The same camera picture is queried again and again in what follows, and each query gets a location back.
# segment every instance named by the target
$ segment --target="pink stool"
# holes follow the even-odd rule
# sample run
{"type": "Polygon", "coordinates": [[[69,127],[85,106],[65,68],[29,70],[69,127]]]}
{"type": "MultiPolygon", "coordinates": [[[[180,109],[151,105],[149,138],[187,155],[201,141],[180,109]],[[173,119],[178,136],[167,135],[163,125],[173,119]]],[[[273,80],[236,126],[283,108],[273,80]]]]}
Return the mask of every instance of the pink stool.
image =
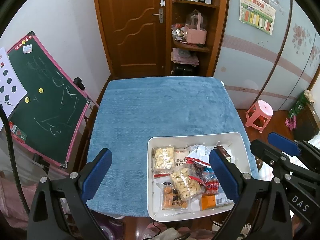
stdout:
{"type": "Polygon", "coordinates": [[[247,117],[247,122],[245,123],[246,127],[252,126],[253,128],[259,130],[259,133],[262,133],[263,129],[267,126],[269,123],[272,115],[273,110],[272,107],[263,100],[258,100],[253,106],[250,107],[250,109],[245,112],[247,117]],[[254,121],[257,119],[260,119],[263,123],[262,127],[259,127],[255,124],[253,124],[254,121]]]}

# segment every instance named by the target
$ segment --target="wooden floor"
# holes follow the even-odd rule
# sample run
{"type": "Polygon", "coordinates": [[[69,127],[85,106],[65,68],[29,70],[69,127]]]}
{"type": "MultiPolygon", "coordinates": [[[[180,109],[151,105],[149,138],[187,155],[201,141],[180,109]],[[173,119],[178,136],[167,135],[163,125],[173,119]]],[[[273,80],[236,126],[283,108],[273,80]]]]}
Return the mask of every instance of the wooden floor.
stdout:
{"type": "MultiPolygon", "coordinates": [[[[246,110],[238,110],[238,114],[241,118],[243,124],[246,122],[245,117],[246,110]]],[[[255,139],[261,139],[267,142],[267,136],[270,132],[277,132],[291,140],[293,140],[293,134],[289,131],[288,127],[285,125],[285,119],[287,118],[288,111],[277,111],[273,113],[273,116],[267,125],[267,127],[263,130],[262,133],[259,133],[258,130],[252,127],[245,127],[245,130],[248,134],[250,142],[255,139]]],[[[218,214],[216,216],[212,216],[212,219],[217,222],[223,222],[223,220],[227,217],[228,212],[218,214]]],[[[141,237],[142,232],[145,230],[147,225],[152,223],[151,218],[137,218],[137,217],[125,217],[124,224],[125,224],[125,240],[138,240],[141,237]]],[[[185,222],[186,225],[194,229],[208,229],[211,230],[212,223],[210,221],[210,217],[194,219],[185,222]]]]}

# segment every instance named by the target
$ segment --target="door lock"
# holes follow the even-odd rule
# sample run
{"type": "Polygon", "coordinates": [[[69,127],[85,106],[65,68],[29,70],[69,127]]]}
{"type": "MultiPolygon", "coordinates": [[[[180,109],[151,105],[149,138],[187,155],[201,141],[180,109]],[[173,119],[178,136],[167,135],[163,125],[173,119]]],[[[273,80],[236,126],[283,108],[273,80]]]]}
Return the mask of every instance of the door lock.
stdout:
{"type": "Polygon", "coordinates": [[[160,8],[160,9],[159,9],[159,13],[151,14],[151,16],[155,16],[155,15],[159,15],[159,22],[160,22],[160,23],[163,23],[163,9],[160,8]]]}

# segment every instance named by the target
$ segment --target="table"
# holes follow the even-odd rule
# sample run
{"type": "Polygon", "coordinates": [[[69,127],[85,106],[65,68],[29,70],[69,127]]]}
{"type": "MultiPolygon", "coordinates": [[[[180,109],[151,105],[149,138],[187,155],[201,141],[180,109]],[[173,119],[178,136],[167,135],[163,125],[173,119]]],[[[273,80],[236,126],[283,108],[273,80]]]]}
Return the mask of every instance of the table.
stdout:
{"type": "Polygon", "coordinates": [[[93,127],[88,159],[104,147],[112,165],[92,200],[100,213],[145,217],[147,144],[156,136],[239,132],[251,172],[258,169],[240,117],[221,82],[213,77],[151,77],[111,81],[93,127]]]}

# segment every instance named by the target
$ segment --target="wooden door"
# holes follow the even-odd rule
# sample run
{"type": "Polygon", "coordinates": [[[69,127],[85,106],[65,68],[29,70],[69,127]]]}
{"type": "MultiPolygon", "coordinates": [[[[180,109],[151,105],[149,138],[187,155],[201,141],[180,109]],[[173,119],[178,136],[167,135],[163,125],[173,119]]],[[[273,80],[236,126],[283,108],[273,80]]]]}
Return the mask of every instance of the wooden door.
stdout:
{"type": "Polygon", "coordinates": [[[160,0],[95,0],[95,4],[111,73],[119,78],[163,76],[165,13],[163,23],[158,15],[152,16],[160,8],[165,11],[160,0]]]}

